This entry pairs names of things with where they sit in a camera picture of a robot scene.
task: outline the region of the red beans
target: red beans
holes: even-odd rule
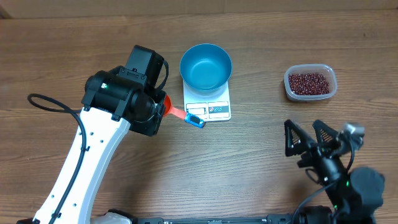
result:
[[[289,85],[297,95],[328,94],[329,83],[322,73],[289,74]]]

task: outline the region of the white scale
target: white scale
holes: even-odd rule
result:
[[[206,122],[229,121],[231,119],[231,102],[229,100],[228,82],[212,93],[201,93],[183,82],[184,110]]]

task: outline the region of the tabletop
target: tabletop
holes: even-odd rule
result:
[[[398,11],[270,12],[183,16],[0,20],[0,223],[33,217],[50,193],[77,128],[67,114],[34,108],[40,93],[81,108],[84,84],[124,65],[134,45],[170,65],[164,90],[183,108],[179,62],[212,43],[232,58],[232,118],[197,129],[173,117],[154,137],[128,133],[115,152],[92,215],[253,217],[292,213],[320,186],[284,155],[284,121],[310,132],[316,119],[366,128],[353,167],[386,176],[379,223],[398,211]],[[336,72],[330,100],[293,103],[285,71],[324,63]],[[343,156],[347,164],[349,155]],[[313,205],[331,206],[325,194]]]

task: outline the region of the bowl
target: bowl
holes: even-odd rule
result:
[[[289,74],[322,73],[329,83],[329,93],[323,95],[297,95],[290,88]],[[324,64],[294,65],[285,72],[284,77],[287,98],[292,101],[317,101],[331,98],[337,91],[335,71]]]
[[[214,92],[231,77],[232,60],[228,53],[214,44],[199,44],[185,52],[180,62],[184,82],[200,92]]]

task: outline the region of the plastic container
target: plastic container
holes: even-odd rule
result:
[[[324,95],[297,95],[292,92],[289,85],[289,74],[322,73],[329,83],[329,94]],[[292,101],[315,101],[331,98],[337,91],[336,75],[331,67],[324,64],[305,64],[291,66],[285,73],[285,90],[287,98]]]

